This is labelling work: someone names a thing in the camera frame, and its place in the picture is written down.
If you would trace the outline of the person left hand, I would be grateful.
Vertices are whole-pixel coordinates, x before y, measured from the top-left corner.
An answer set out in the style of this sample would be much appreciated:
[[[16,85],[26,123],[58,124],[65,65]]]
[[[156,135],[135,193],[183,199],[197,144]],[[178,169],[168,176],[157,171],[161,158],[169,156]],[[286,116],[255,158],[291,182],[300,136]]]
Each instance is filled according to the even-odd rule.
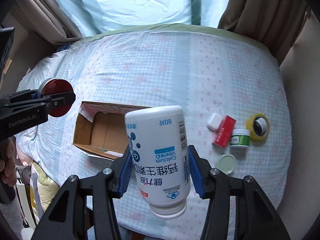
[[[1,179],[9,187],[16,184],[15,145],[9,139],[6,149],[7,160],[1,160]]]

